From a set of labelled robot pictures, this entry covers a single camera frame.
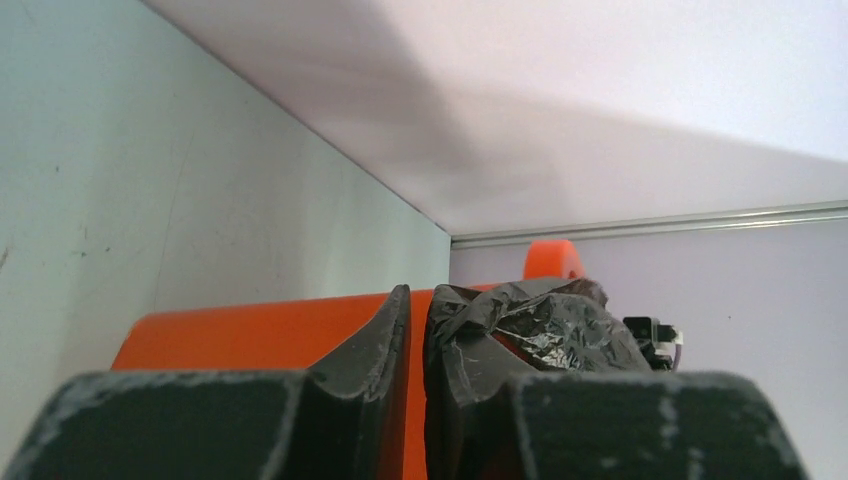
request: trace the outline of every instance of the plastic wrapping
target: plastic wrapping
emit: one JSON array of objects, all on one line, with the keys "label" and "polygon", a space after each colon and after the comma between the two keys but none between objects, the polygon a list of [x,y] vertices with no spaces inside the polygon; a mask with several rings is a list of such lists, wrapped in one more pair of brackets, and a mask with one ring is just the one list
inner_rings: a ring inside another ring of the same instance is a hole
[{"label": "plastic wrapping", "polygon": [[524,280],[488,292],[440,285],[428,315],[427,358],[454,338],[488,334],[539,370],[651,371],[606,301],[588,279]]}]

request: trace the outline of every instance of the scratch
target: scratch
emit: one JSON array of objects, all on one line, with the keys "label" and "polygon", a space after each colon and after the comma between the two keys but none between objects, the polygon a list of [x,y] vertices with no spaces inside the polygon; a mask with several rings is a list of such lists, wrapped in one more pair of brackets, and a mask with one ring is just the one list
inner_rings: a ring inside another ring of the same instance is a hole
[{"label": "scratch", "polygon": [[188,160],[188,156],[191,153],[191,146],[194,143],[194,134],[197,133],[197,129],[192,130],[191,138],[188,139],[188,147],[186,147],[186,154],[183,156],[183,161],[180,164],[180,173],[177,174],[177,184],[174,186],[174,195],[171,197],[171,209],[168,211],[168,226],[165,228],[165,245],[162,247],[162,257],[159,259],[159,272],[156,274],[156,285],[153,287],[153,309],[156,310],[156,305],[159,301],[159,281],[162,279],[162,265],[165,264],[165,252],[168,251],[168,237],[171,236],[171,221],[174,218],[174,204],[177,203],[177,192],[180,190],[180,181],[183,178],[183,171],[185,170],[185,164]]},{"label": "scratch", "polygon": [[32,16],[32,12],[29,11],[29,7],[26,6],[26,2],[24,0],[18,0],[18,3],[21,4],[21,8],[24,9],[24,13],[26,13],[27,18],[29,18],[29,23],[36,25],[35,17]]},{"label": "scratch", "polygon": [[6,259],[9,258],[9,252],[10,251],[11,251],[11,249],[9,247],[6,247],[3,250],[3,255],[0,255],[0,270],[3,269],[3,265],[6,265]]}]

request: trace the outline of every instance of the crumpled black plastic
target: crumpled black plastic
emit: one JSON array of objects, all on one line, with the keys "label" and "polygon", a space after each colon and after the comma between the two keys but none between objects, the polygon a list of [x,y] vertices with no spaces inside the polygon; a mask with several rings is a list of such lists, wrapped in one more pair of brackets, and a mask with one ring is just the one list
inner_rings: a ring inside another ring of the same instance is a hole
[{"label": "crumpled black plastic", "polygon": [[492,335],[539,370],[650,372],[606,302],[601,286],[588,279],[524,280],[487,292],[439,285],[428,313],[425,358],[437,358],[455,338]]}]

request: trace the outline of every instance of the white panel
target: white panel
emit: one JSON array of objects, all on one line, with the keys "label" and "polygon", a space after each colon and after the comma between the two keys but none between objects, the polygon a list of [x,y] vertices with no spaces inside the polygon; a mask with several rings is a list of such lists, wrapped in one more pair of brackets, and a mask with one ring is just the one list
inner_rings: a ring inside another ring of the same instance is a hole
[{"label": "white panel", "polygon": [[[771,399],[812,478],[848,471],[848,222],[575,242],[616,316],[680,326],[684,370],[737,372]],[[451,282],[519,278],[526,246],[458,250]]]},{"label": "white panel", "polygon": [[451,234],[848,192],[835,0],[148,0]]},{"label": "white panel", "polygon": [[2,2],[0,44],[0,468],[154,309],[446,280],[447,234],[140,3]]}]

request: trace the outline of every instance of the metal rail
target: metal rail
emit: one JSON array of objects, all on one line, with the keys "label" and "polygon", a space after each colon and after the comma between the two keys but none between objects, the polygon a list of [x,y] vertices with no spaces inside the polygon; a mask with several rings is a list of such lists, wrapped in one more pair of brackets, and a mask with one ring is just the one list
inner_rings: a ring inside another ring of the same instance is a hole
[{"label": "metal rail", "polygon": [[833,220],[848,220],[848,200],[731,212],[678,215],[622,222],[589,223],[554,228],[455,235],[451,240],[451,249],[462,250],[466,248],[519,245],[530,243],[534,240],[555,238],[589,240],[594,238],[633,237],[671,232],[777,227]]}]

